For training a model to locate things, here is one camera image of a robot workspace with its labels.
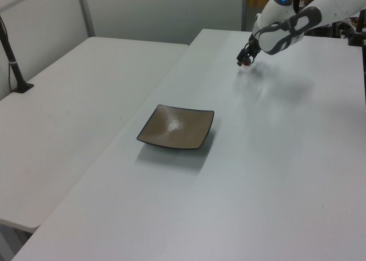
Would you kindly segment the dark grey white gripper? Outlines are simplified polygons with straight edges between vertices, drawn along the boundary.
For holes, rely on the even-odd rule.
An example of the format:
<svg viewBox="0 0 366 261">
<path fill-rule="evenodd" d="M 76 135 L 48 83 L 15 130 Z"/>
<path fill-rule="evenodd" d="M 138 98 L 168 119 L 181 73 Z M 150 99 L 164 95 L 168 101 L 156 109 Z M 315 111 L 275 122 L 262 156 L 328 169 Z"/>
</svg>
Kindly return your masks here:
<svg viewBox="0 0 366 261">
<path fill-rule="evenodd" d="M 249 42 L 237 56 L 238 66 L 253 64 L 259 52 L 274 55 L 302 40 L 305 17 L 300 14 L 269 23 L 264 14 L 258 13 Z"/>
</svg>

